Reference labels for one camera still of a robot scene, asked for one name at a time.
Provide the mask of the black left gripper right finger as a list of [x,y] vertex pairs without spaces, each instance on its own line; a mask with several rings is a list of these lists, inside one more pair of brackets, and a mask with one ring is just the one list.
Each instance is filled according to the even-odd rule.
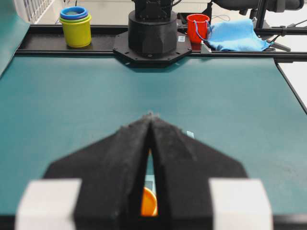
[[263,183],[239,161],[150,119],[159,215],[174,230],[271,230]]

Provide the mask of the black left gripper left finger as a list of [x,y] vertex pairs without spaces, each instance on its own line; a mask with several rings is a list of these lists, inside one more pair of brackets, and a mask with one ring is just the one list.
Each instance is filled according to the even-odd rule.
[[118,230],[139,216],[151,115],[52,162],[18,205],[17,230]]

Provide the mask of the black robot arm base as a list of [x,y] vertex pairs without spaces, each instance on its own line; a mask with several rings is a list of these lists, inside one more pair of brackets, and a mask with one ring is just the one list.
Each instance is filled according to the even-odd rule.
[[188,36],[177,30],[172,8],[180,1],[135,0],[128,31],[115,37],[113,51],[142,64],[173,63],[192,52]]

